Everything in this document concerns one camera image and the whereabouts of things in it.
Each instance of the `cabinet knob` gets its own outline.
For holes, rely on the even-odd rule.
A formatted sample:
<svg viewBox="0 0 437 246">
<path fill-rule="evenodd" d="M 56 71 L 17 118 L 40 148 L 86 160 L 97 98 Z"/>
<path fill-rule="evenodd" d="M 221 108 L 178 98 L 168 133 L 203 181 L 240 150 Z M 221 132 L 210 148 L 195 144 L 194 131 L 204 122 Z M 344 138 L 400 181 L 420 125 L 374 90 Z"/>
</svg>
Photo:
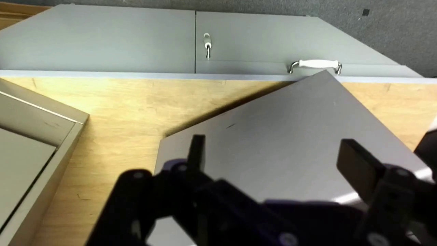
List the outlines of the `cabinet knob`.
<svg viewBox="0 0 437 246">
<path fill-rule="evenodd" d="M 341 68 L 343 65 L 338 61 L 329 61 L 329 60 L 299 60 L 293 62 L 290 66 L 288 72 L 290 74 L 293 73 L 293 67 L 310 67 L 310 68 L 328 68 L 332 67 L 335 71 L 335 74 L 339 75 L 341 73 Z"/>
<path fill-rule="evenodd" d="M 211 58 L 211 48 L 212 48 L 211 36 L 209 35 L 209 33 L 205 33 L 203 35 L 203 43 L 205 43 L 206 59 L 209 60 L 209 58 Z"/>
</svg>

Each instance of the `metal handle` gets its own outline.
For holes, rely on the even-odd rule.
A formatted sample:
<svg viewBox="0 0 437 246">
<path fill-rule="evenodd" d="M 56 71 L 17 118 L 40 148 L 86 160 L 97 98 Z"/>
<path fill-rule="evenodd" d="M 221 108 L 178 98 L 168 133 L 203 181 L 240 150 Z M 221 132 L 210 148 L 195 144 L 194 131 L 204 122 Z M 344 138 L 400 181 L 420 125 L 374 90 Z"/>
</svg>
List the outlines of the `metal handle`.
<svg viewBox="0 0 437 246">
<path fill-rule="evenodd" d="M 311 67 L 311 68 L 328 68 L 328 67 L 332 67 L 335 71 L 335 74 L 340 75 L 341 73 L 341 68 L 343 67 L 343 65 L 336 61 L 329 61 L 329 60 L 299 60 L 296 62 L 293 62 L 293 64 L 291 64 L 290 69 L 288 70 L 288 72 L 290 74 L 293 73 L 293 67 L 295 67 L 296 65 L 298 65 L 299 67 Z"/>
<path fill-rule="evenodd" d="M 203 43 L 205 43 L 206 59 L 209 60 L 211 58 L 211 48 L 212 48 L 211 36 L 209 35 L 209 33 L 205 33 L 203 35 Z"/>
</svg>

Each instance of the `gray carpet wall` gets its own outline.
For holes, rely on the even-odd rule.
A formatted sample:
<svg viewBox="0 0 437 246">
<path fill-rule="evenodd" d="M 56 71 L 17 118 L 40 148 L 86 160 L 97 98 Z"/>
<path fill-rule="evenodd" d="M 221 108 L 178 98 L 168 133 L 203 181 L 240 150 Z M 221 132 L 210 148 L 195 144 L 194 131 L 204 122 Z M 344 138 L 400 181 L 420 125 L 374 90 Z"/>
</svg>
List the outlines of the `gray carpet wall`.
<svg viewBox="0 0 437 246">
<path fill-rule="evenodd" d="M 436 0 L 6 0 L 317 16 L 425 77 L 437 76 Z M 363 10 L 369 9 L 367 16 Z"/>
</svg>

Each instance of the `light wood countertop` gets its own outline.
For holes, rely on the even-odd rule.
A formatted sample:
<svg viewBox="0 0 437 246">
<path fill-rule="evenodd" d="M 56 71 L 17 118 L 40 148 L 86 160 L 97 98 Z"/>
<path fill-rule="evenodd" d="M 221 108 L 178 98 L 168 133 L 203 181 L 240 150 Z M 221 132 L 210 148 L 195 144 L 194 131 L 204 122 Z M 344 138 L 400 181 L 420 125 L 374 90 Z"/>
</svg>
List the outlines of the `light wood countertop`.
<svg viewBox="0 0 437 246">
<path fill-rule="evenodd" d="M 4 78 L 90 114 L 34 245 L 83 245 L 118 175 L 153 170 L 159 141 L 287 85 L 260 81 Z M 437 114 L 437 84 L 343 83 L 411 150 Z"/>
</svg>

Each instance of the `screw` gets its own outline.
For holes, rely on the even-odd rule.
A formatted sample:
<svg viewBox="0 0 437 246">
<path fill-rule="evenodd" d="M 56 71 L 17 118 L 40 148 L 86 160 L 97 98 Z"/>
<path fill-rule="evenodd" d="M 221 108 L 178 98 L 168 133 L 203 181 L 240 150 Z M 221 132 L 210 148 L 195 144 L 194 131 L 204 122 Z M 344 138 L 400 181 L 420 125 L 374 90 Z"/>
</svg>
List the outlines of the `screw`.
<svg viewBox="0 0 437 246">
<path fill-rule="evenodd" d="M 177 167 L 177 169 L 179 171 L 183 172 L 183 171 L 187 170 L 187 166 L 186 165 L 180 165 L 180 166 Z"/>
<path fill-rule="evenodd" d="M 371 232 L 367 235 L 367 241 L 372 246 L 390 246 L 390 242 L 381 234 Z"/>
<path fill-rule="evenodd" d="M 144 174 L 142 173 L 142 172 L 136 172 L 136 173 L 134 173 L 134 178 L 136 178 L 136 179 L 140 179 L 140 178 L 142 178 L 144 176 Z"/>
<path fill-rule="evenodd" d="M 279 242 L 283 246 L 298 246 L 298 239 L 289 232 L 283 232 L 279 235 Z"/>
<path fill-rule="evenodd" d="M 408 172 L 405 171 L 404 169 L 398 169 L 396 170 L 396 173 L 399 174 L 400 176 L 408 176 Z"/>
</svg>

